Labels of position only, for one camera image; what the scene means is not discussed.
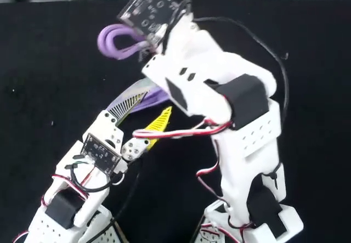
black fabric surface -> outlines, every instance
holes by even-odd
[[[0,5],[0,242],[27,229],[55,165],[101,109],[136,79],[137,58],[115,61],[97,50],[99,31],[127,1]],[[347,233],[351,0],[194,0],[196,17],[245,23],[280,55],[290,106],[279,138],[287,199],[305,224],[290,242],[336,242]],[[230,24],[201,24],[223,49],[271,70],[276,62]],[[167,104],[132,114],[125,138]],[[198,120],[173,109],[169,129]],[[214,201],[195,173],[215,161],[209,138],[162,140],[145,156],[141,181],[120,225],[130,242],[188,242]],[[116,213],[137,169],[111,189]],[[206,180],[218,187],[219,173]]]

circuit board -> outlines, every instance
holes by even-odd
[[[95,162],[95,167],[106,173],[108,176],[113,173],[121,159],[107,145],[91,134],[88,134],[81,154],[92,159]]]
[[[130,0],[118,18],[157,47],[178,6],[174,0]]]

ventilation holes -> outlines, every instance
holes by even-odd
[[[188,77],[188,81],[192,81],[195,77],[195,73],[191,73]]]
[[[188,69],[187,67],[182,68],[182,69],[180,70],[179,74],[180,74],[180,75],[184,75],[187,69]]]

mounting hole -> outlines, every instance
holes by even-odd
[[[113,148],[116,148],[116,145],[113,143],[112,140],[105,140],[108,144],[110,144]]]

yellow plastic part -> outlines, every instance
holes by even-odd
[[[167,108],[165,108],[159,117],[157,117],[152,123],[150,123],[145,129],[151,130],[151,131],[159,131],[159,132],[163,132],[165,131],[169,118],[171,116],[172,113],[172,106],[169,106]],[[148,150],[150,150],[155,143],[158,141],[158,139],[153,139],[150,140],[150,144],[148,146]]]

